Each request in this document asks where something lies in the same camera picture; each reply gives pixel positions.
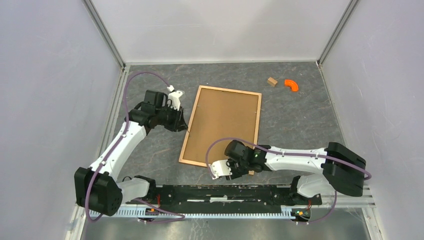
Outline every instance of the metal frame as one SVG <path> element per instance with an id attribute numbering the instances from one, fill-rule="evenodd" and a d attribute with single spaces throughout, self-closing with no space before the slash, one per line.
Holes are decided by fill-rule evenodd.
<path id="1" fill-rule="evenodd" d="M 113 57 L 115 58 L 116 62 L 121 68 L 125 68 L 125 62 L 121 57 L 117 47 L 115 46 L 114 41 L 112 41 L 111 35 L 109 35 L 109 32 L 106 29 L 102 19 L 100 18 L 99 13 L 97 12 L 92 0 L 82 0 L 82 2 L 87 8 L 88 13 L 93 19 L 94 24 L 96 25 L 98 31 L 100 32 L 110 51 L 112 51 Z"/>
<path id="2" fill-rule="evenodd" d="M 346 7 L 346 10 L 344 10 L 344 13 L 340 18 L 340 21 L 338 21 L 337 26 L 335 27 L 333 33 L 331 34 L 331 37 L 328 40 L 327 45 L 324 47 L 324 50 L 322 51 L 321 56 L 316 61 L 316 63 L 319 66 L 322 65 L 323 62 L 326 60 L 327 56 L 329 55 L 330 50 L 333 48 L 334 43 L 336 42 L 337 38 L 339 38 L 341 31 L 345 27 L 346 22 L 348 21 L 352 12 L 355 10 L 358 2 L 359 2 L 359 0 L 350 0 L 349 4 Z"/>

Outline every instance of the wooden tray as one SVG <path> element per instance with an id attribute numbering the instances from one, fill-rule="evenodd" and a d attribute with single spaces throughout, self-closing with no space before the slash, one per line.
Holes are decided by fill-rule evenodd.
<path id="1" fill-rule="evenodd" d="M 179 162 L 206 167 L 206 151 L 221 138 L 240 138 L 256 144 L 261 98 L 262 94 L 257 92 L 200 85 Z M 208 156 L 209 164 L 227 159 L 224 150 L 228 143 L 230 140 L 213 146 Z"/>

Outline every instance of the cardboard panel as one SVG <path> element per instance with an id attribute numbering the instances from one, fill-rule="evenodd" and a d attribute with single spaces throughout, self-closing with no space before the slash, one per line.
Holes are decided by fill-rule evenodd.
<path id="1" fill-rule="evenodd" d="M 218 139 L 234 137 L 257 143 L 262 94 L 199 86 L 179 162 L 206 167 L 205 154 Z M 230 140 L 217 143 L 208 161 L 224 160 Z"/>

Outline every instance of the orange curved tube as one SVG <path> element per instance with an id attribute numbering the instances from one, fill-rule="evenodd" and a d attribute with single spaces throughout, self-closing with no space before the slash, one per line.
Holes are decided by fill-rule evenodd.
<path id="1" fill-rule="evenodd" d="M 295 81 L 293 81 L 293 80 L 290 80 L 290 79 L 284 80 L 284 86 L 290 87 L 292 92 L 299 91 L 298 84 Z"/>

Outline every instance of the gray floor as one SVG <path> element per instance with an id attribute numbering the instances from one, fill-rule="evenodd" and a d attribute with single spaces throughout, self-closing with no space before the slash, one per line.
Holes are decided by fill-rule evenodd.
<path id="1" fill-rule="evenodd" d="M 190 114 L 199 85 L 209 85 L 262 93 L 259 144 L 288 149 L 315 149 L 328 142 L 342 142 L 341 132 L 320 72 L 314 62 L 228 63 L 190 65 L 132 66 L 136 71 L 153 71 L 164 76 L 176 89 L 185 91 L 182 106 L 185 119 Z M 280 83 L 267 84 L 273 77 Z M 284 87 L 284 79 L 295 80 L 298 92 Z M 128 89 L 129 107 L 144 99 L 146 90 L 166 92 L 162 81 L 154 76 L 135 78 Z M 121 107 L 117 133 L 124 116 Z M 119 179 L 143 175 L 162 184 L 289 184 L 302 172 L 261 172 L 234 181 L 212 180 L 206 168 L 178 163 L 185 132 L 153 129 L 131 154 Z M 312 219 L 327 209 L 312 210 Z M 361 209 L 337 209 L 328 219 L 309 226 L 296 226 L 287 220 L 270 219 L 188 219 L 181 222 L 144 225 L 135 219 L 104 217 L 90 224 L 85 239 L 369 239 Z"/>
<path id="2" fill-rule="evenodd" d="M 188 65 L 132 66 L 137 71 L 160 74 L 176 89 L 185 91 L 181 104 L 188 121 L 199 85 L 262 93 L 259 123 L 259 144 L 286 149 L 315 149 L 328 142 L 342 142 L 323 79 L 314 62 L 217 63 Z M 267 79 L 280 81 L 271 87 Z M 284 86 L 284 79 L 299 85 L 298 92 Z M 133 108 L 143 101 L 146 90 L 167 92 L 155 76 L 137 76 L 128 88 L 128 105 Z M 120 108 L 115 134 L 124 119 Z M 135 148 L 123 166 L 119 179 L 142 175 L 158 184 L 288 184 L 303 174 L 294 171 L 261 172 L 228 182 L 212 180 L 206 168 L 178 163 L 185 132 L 169 132 L 162 126 L 153 129 Z"/>

